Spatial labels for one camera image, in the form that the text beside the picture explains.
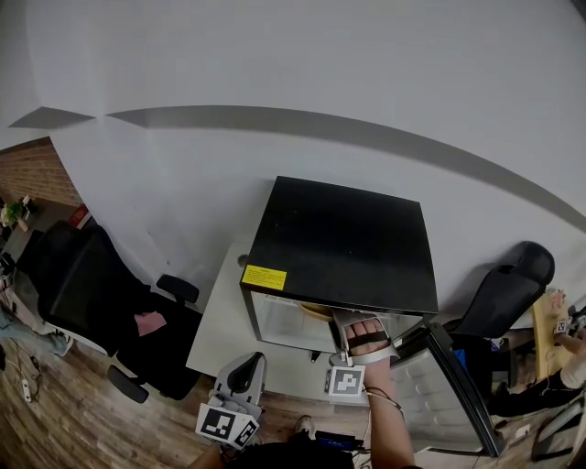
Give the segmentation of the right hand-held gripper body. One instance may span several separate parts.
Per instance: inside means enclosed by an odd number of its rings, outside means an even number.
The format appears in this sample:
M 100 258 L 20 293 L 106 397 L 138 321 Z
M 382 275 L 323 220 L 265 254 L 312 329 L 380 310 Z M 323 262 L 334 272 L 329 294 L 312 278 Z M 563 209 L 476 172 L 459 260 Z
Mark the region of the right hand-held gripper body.
M 381 361 L 386 361 L 390 365 L 399 359 L 399 354 L 382 320 L 376 314 L 351 310 L 332 310 L 331 314 L 332 321 L 329 327 L 335 352 L 329 359 L 330 369 L 326 376 L 326 393 L 330 397 L 358 398 L 363 392 L 366 367 Z M 368 319 L 378 319 L 382 323 L 389 345 L 372 354 L 352 356 L 345 328 L 355 322 Z

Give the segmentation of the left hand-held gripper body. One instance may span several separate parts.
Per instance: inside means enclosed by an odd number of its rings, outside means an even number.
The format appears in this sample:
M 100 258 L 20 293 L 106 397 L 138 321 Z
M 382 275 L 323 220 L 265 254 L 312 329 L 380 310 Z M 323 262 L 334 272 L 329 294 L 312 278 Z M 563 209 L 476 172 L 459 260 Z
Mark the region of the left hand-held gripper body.
M 224 449 L 241 451 L 258 431 L 266 378 L 260 352 L 242 355 L 220 370 L 209 400 L 200 405 L 195 432 Z

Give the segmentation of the person's right hand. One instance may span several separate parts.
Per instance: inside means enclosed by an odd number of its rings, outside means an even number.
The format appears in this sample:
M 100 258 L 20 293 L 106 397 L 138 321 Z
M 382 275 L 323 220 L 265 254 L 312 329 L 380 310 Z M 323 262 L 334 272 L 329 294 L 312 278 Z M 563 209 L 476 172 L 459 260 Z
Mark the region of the person's right hand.
M 352 356 L 372 354 L 389 345 L 385 329 L 378 319 L 355 322 L 345 328 L 345 334 Z

